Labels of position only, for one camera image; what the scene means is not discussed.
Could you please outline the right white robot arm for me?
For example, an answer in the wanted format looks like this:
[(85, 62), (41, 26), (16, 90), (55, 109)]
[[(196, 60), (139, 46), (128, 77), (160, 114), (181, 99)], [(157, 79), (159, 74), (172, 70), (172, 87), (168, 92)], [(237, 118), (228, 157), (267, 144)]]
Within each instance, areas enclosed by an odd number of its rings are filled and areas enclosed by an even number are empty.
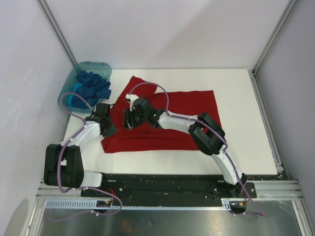
[(123, 111), (124, 128), (129, 130), (148, 123), (152, 128), (175, 130), (189, 134), (197, 148), (205, 155), (211, 156), (220, 169), (227, 192), (232, 197), (246, 193), (246, 175), (236, 167), (227, 150), (225, 132), (208, 115), (198, 116), (176, 114), (167, 109), (155, 109), (144, 97), (127, 94), (129, 108)]

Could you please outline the red t shirt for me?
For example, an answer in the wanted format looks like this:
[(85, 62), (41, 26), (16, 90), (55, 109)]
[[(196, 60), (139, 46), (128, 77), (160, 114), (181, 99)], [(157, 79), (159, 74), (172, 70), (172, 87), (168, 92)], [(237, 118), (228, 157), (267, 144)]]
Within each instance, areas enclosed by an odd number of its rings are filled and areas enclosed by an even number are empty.
[[(111, 110), (117, 132), (101, 141), (105, 153), (151, 150), (197, 150), (189, 127), (198, 115), (207, 113), (218, 125), (221, 124), (215, 93), (204, 91), (156, 92), (157, 86), (138, 77), (131, 77)], [(127, 94), (146, 98), (154, 109), (168, 110), (156, 115), (157, 128), (148, 122), (130, 128), (124, 127), (123, 111), (130, 110)]]

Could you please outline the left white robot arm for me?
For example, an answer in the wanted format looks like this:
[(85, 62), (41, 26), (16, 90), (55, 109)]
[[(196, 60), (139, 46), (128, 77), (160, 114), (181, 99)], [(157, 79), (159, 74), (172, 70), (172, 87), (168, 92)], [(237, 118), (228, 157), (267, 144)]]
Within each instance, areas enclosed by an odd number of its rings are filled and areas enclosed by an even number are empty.
[(108, 193), (109, 185), (103, 181), (99, 172), (84, 170), (82, 152), (99, 136), (113, 135), (117, 128), (110, 117), (112, 105), (98, 103), (83, 126), (67, 140), (59, 144), (50, 144), (46, 148), (44, 165), (44, 183), (61, 188), (92, 187), (97, 196)]

